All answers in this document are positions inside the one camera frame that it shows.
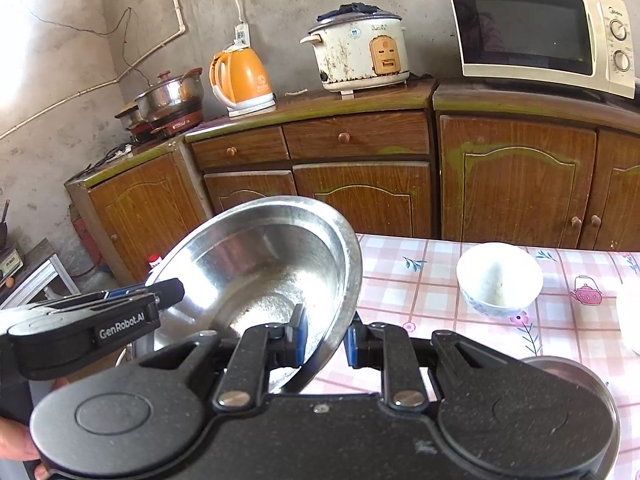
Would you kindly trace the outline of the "left hand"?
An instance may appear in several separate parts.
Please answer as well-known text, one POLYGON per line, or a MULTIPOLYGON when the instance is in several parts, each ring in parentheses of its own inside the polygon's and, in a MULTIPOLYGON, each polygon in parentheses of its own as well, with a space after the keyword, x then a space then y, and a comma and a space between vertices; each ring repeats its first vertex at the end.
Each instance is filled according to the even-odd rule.
POLYGON ((29 431, 34 406, 48 393, 68 384, 66 378, 53 382, 21 382, 1 390, 1 478, 9 480, 50 478, 29 431))

